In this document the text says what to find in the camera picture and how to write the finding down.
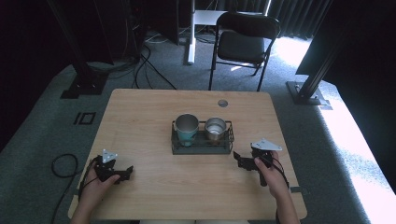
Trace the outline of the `person's left hand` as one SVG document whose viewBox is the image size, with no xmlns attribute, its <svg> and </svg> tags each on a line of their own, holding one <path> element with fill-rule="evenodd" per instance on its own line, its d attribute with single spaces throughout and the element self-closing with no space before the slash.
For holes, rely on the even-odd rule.
<svg viewBox="0 0 396 224">
<path fill-rule="evenodd" d="M 92 165 L 83 184 L 83 189 L 79 198 L 79 202 L 91 206 L 99 204 L 99 202 L 101 202 L 105 197 L 106 192 L 115 184 L 115 182 L 119 178 L 119 175 L 113 175 L 106 181 L 102 182 L 97 176 Z"/>
</svg>

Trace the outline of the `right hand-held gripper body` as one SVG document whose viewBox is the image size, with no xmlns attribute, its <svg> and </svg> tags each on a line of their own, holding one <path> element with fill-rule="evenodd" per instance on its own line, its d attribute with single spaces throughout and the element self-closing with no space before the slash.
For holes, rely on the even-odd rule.
<svg viewBox="0 0 396 224">
<path fill-rule="evenodd" d="M 258 142 L 252 142 L 250 144 L 250 147 L 252 149 L 251 151 L 252 157 L 247 158 L 245 161 L 243 161 L 244 166 L 247 168 L 247 171 L 258 171 L 260 184 L 262 187 L 266 187 L 267 182 L 263 174 L 261 173 L 260 169 L 255 164 L 254 159 L 259 158 L 268 168 L 270 168 L 274 165 L 272 151 L 281 151 L 282 147 L 276 145 L 275 143 L 270 142 L 265 138 L 263 138 Z"/>
</svg>

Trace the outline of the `black wire rack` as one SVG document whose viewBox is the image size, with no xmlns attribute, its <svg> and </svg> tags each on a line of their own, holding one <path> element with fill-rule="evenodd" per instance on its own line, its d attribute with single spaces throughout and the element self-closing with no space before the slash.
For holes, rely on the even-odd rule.
<svg viewBox="0 0 396 224">
<path fill-rule="evenodd" d="M 199 122 L 199 129 L 190 146 L 184 146 L 178 139 L 176 122 L 172 122 L 172 152 L 174 155 L 220 155 L 233 150 L 233 124 L 226 120 L 226 131 L 219 141 L 211 141 L 205 136 L 205 122 Z"/>
</svg>

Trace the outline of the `plain steel cup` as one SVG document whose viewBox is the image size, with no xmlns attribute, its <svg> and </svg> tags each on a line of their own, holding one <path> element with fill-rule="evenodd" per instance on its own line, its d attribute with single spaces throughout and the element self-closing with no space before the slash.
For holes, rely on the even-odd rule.
<svg viewBox="0 0 396 224">
<path fill-rule="evenodd" d="M 222 141 L 226 131 L 226 122 L 221 118 L 210 118 L 205 122 L 205 138 L 211 144 Z"/>
</svg>

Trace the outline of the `black folding chair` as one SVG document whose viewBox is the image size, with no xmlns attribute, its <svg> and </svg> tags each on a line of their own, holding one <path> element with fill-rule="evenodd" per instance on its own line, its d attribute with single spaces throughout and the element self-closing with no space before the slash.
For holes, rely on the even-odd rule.
<svg viewBox="0 0 396 224">
<path fill-rule="evenodd" d="M 217 19 L 215 31 L 208 89 L 212 89 L 217 65 L 227 64 L 254 68 L 253 76 L 262 68 L 260 91 L 272 46 L 281 31 L 280 22 L 261 14 L 225 12 Z"/>
</svg>

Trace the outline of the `black metal stand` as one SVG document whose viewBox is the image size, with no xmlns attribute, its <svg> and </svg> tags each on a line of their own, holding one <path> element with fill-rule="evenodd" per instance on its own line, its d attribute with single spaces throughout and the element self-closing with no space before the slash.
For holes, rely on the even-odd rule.
<svg viewBox="0 0 396 224">
<path fill-rule="evenodd" d="M 324 98 L 318 87 L 332 65 L 333 51 L 332 39 L 318 32 L 312 39 L 296 72 L 297 75 L 307 75 L 307 79 L 304 82 L 288 81 L 286 83 L 296 105 L 331 107 L 330 102 Z"/>
<path fill-rule="evenodd" d="M 88 66 L 60 3 L 58 0 L 46 0 L 46 2 L 62 30 L 65 45 L 69 49 L 69 59 L 76 71 L 73 82 L 68 90 L 63 91 L 61 98 L 77 99 L 80 95 L 101 95 L 109 73 L 94 71 Z"/>
</svg>

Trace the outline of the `teal steel cup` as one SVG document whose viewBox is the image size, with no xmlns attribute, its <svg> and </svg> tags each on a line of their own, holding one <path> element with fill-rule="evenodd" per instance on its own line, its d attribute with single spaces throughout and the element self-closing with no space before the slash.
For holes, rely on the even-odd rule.
<svg viewBox="0 0 396 224">
<path fill-rule="evenodd" d="M 178 142 L 184 147 L 193 144 L 199 130 L 199 120 L 192 114 L 182 114 L 175 121 Z"/>
</svg>

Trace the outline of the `dark curtain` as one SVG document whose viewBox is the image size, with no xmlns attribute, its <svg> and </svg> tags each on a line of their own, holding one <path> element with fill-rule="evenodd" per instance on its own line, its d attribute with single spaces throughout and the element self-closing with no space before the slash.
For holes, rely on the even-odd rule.
<svg viewBox="0 0 396 224">
<path fill-rule="evenodd" d="M 213 0 L 215 10 L 262 13 L 280 22 L 280 36 L 316 35 L 333 0 Z"/>
</svg>

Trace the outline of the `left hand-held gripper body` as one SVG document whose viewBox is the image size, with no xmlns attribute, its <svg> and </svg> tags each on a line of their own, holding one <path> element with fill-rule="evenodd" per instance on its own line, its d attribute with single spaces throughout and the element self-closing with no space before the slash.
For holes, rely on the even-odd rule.
<svg viewBox="0 0 396 224">
<path fill-rule="evenodd" d="M 105 182 L 113 175 L 124 176 L 123 171 L 116 171 L 114 169 L 117 157 L 117 153 L 110 152 L 106 149 L 102 151 L 101 155 L 96 157 L 96 165 L 94 166 L 94 170 L 97 174 L 97 177 L 102 182 Z"/>
</svg>

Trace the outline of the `person's right hand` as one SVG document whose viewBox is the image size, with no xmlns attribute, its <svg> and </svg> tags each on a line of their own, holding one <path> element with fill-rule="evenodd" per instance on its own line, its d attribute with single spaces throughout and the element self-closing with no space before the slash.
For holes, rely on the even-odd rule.
<svg viewBox="0 0 396 224">
<path fill-rule="evenodd" d="M 283 175 L 276 169 L 280 166 L 278 161 L 278 154 L 272 151 L 274 165 L 268 168 L 259 158 L 255 158 L 255 164 L 263 174 L 270 193 L 276 198 L 277 201 L 285 201 L 290 196 L 289 187 L 285 182 Z"/>
</svg>

